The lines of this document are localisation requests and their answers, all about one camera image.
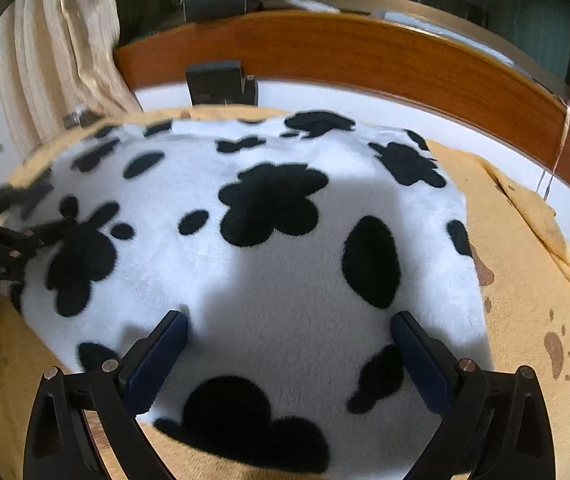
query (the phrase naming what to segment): wooden headboard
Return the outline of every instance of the wooden headboard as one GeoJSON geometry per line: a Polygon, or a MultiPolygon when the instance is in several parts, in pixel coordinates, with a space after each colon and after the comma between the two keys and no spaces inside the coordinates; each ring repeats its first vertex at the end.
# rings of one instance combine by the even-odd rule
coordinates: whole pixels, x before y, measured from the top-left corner
{"type": "MultiPolygon", "coordinates": [[[[492,57],[352,14],[286,10],[184,25],[126,45],[115,59],[132,90],[184,81],[193,63],[238,59],[259,79],[381,92],[476,126],[549,169],[565,116],[555,96],[492,57]]],[[[570,185],[570,130],[557,173],[570,185]]]]}

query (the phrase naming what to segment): white fur fabric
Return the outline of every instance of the white fur fabric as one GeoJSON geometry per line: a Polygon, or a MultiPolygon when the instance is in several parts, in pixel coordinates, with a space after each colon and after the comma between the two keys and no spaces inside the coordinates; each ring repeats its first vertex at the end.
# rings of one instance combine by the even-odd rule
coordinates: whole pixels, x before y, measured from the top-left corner
{"type": "Polygon", "coordinates": [[[187,347],[140,420],[258,466],[401,479],[440,418],[402,369],[393,314],[491,368],[465,198],[424,141],[330,112],[100,135],[11,218],[68,218],[26,269],[41,340],[82,371],[187,307],[187,347]]]}

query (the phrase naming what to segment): metal screw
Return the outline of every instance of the metal screw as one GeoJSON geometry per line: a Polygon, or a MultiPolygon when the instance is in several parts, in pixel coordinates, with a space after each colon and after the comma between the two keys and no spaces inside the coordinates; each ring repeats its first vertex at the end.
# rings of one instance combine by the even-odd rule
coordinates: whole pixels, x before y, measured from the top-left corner
{"type": "Polygon", "coordinates": [[[48,381],[56,377],[56,374],[59,373],[59,369],[56,366],[52,368],[48,368],[43,372],[43,377],[45,377],[48,381]]]}
{"type": "Polygon", "coordinates": [[[108,359],[101,366],[101,370],[106,372],[106,373],[109,373],[109,372],[113,372],[118,367],[119,367],[119,362],[116,359],[108,359]]]}
{"type": "Polygon", "coordinates": [[[464,372],[473,372],[476,370],[476,363],[471,359],[465,357],[458,362],[458,368],[463,370],[464,372]]]}
{"type": "Polygon", "coordinates": [[[520,367],[520,374],[526,379],[533,379],[534,378],[534,371],[532,368],[528,366],[520,367]]]}

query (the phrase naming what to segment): black spot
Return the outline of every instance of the black spot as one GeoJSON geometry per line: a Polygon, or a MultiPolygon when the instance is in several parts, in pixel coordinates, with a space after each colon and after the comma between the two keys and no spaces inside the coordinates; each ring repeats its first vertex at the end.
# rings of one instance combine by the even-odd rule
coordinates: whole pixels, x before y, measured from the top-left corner
{"type": "Polygon", "coordinates": [[[320,137],[330,130],[351,132],[356,123],[347,117],[333,112],[319,110],[316,112],[299,112],[285,119],[285,126],[292,130],[302,130],[309,135],[304,139],[320,137]]]}
{"type": "Polygon", "coordinates": [[[51,177],[52,168],[47,168],[47,170],[41,173],[41,176],[25,190],[20,213],[22,221],[28,220],[38,205],[54,190],[54,186],[50,183],[51,177]]]}
{"type": "Polygon", "coordinates": [[[469,238],[467,237],[467,230],[463,222],[459,220],[452,220],[447,223],[447,234],[454,244],[456,252],[461,256],[472,257],[472,248],[469,246],[469,238]]]}
{"type": "Polygon", "coordinates": [[[394,301],[401,267],[394,237],[378,218],[365,216],[345,241],[343,276],[352,290],[376,308],[394,301]]]}
{"type": "Polygon", "coordinates": [[[78,199],[67,195],[59,203],[59,212],[63,218],[76,218],[78,215],[78,199]]]}
{"type": "Polygon", "coordinates": [[[181,222],[178,224],[178,232],[183,236],[193,235],[206,224],[208,219],[209,212],[206,210],[192,211],[181,218],[181,222]]]}
{"type": "Polygon", "coordinates": [[[409,135],[409,138],[412,139],[421,150],[424,152],[428,152],[430,150],[427,147],[427,142],[425,142],[425,139],[423,139],[419,134],[412,132],[411,130],[406,130],[406,132],[407,135],[409,135]]]}
{"type": "Polygon", "coordinates": [[[324,173],[306,164],[259,164],[238,174],[241,182],[219,191],[229,206],[220,222],[220,233],[236,247],[262,244],[274,229],[291,236],[311,232],[318,210],[307,197],[327,186],[324,173]]]}
{"type": "MultiPolygon", "coordinates": [[[[99,229],[118,214],[119,205],[116,202],[103,204],[84,223],[76,220],[76,197],[65,197],[60,202],[59,210],[65,217],[62,221],[33,227],[32,231],[45,245],[62,241],[59,253],[47,270],[45,285],[47,290],[58,291],[56,312],[71,317],[80,314],[88,306],[92,282],[104,280],[114,270],[116,248],[99,229]]],[[[117,234],[124,230],[119,226],[115,226],[115,229],[117,234]]]]}
{"type": "Polygon", "coordinates": [[[321,474],[329,465],[329,447],[316,424],[297,416],[272,420],[267,396],[240,377],[205,381],[185,402],[182,424],[161,418],[154,427],[188,446],[257,467],[321,474]]]}
{"type": "Polygon", "coordinates": [[[114,147],[121,142],[121,139],[112,139],[102,143],[100,146],[85,152],[72,162],[70,168],[81,173],[94,170],[106,156],[114,152],[114,147]]]}
{"type": "Polygon", "coordinates": [[[404,144],[390,142],[386,148],[375,142],[368,146],[380,153],[377,159],[402,186],[411,186],[422,180],[431,187],[445,187],[447,182],[435,170],[433,160],[422,157],[416,150],[404,144]]]}
{"type": "Polygon", "coordinates": [[[21,295],[23,289],[25,288],[25,283],[13,283],[12,287],[9,289],[9,299],[12,302],[12,306],[16,311],[23,315],[23,306],[21,304],[21,295]]]}
{"type": "Polygon", "coordinates": [[[118,124],[106,124],[99,128],[94,134],[94,139],[103,139],[107,137],[114,129],[118,128],[118,124]]]}
{"type": "Polygon", "coordinates": [[[217,140],[216,151],[219,153],[238,153],[243,149],[247,150],[256,146],[262,146],[265,142],[267,142],[266,139],[261,139],[255,135],[243,137],[236,142],[233,140],[217,140]]]}
{"type": "Polygon", "coordinates": [[[403,359],[396,345],[387,345],[367,361],[359,376],[359,387],[347,401],[347,411],[367,413],[380,399],[395,394],[403,382],[403,359]]]}
{"type": "Polygon", "coordinates": [[[237,119],[237,121],[243,124],[262,124],[265,119],[237,119]]]}
{"type": "Polygon", "coordinates": [[[163,160],[164,156],[163,152],[147,152],[133,158],[123,170],[123,178],[129,180],[145,173],[163,160]]]}
{"type": "Polygon", "coordinates": [[[143,133],[143,137],[149,139],[155,135],[161,134],[163,132],[167,132],[172,129],[172,120],[168,119],[167,121],[163,121],[162,123],[152,124],[147,127],[145,133],[143,133]]]}
{"type": "Polygon", "coordinates": [[[99,343],[81,343],[76,346],[76,359],[86,372],[98,370],[108,359],[118,359],[114,350],[99,343]]]}
{"type": "Polygon", "coordinates": [[[100,229],[119,213],[120,206],[116,202],[105,202],[92,213],[86,224],[100,229]]]}
{"type": "Polygon", "coordinates": [[[119,240],[131,240],[134,238],[134,228],[130,224],[116,224],[110,234],[119,240]]]}

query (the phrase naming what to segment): string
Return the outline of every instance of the string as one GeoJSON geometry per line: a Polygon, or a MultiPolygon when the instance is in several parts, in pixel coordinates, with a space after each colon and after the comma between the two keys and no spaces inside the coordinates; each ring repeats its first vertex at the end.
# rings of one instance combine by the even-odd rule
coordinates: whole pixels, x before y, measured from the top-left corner
{"type": "MultiPolygon", "coordinates": [[[[554,161],[554,166],[552,167],[552,176],[549,179],[549,183],[547,184],[547,188],[545,189],[545,194],[543,195],[543,200],[547,202],[547,197],[549,196],[549,190],[552,187],[552,182],[556,177],[556,168],[558,167],[558,162],[561,160],[562,150],[564,150],[565,142],[567,141],[567,134],[569,133],[570,127],[570,106],[565,104],[565,120],[562,125],[562,135],[561,135],[561,143],[558,146],[558,150],[556,151],[556,160],[554,161]]],[[[536,192],[540,189],[540,185],[543,183],[543,179],[545,177],[546,171],[543,171],[543,174],[540,176],[540,180],[538,181],[538,185],[536,186],[536,192]]]]}

